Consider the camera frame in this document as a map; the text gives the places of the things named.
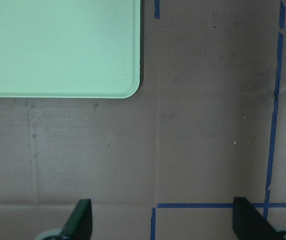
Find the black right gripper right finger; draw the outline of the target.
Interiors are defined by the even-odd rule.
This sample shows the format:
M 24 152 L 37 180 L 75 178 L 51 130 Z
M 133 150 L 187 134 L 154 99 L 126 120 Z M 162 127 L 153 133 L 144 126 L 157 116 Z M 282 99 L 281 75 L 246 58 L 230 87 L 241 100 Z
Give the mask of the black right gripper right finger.
M 275 230 L 244 197 L 233 200 L 233 232 L 239 240 L 286 240 L 286 230 Z

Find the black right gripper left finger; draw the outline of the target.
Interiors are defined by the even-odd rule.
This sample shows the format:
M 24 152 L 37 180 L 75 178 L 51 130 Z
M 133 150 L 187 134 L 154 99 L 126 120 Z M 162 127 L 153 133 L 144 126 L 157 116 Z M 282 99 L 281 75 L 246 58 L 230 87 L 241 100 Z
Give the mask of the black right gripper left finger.
M 88 240 L 93 231 L 91 199 L 81 199 L 58 235 L 59 240 Z

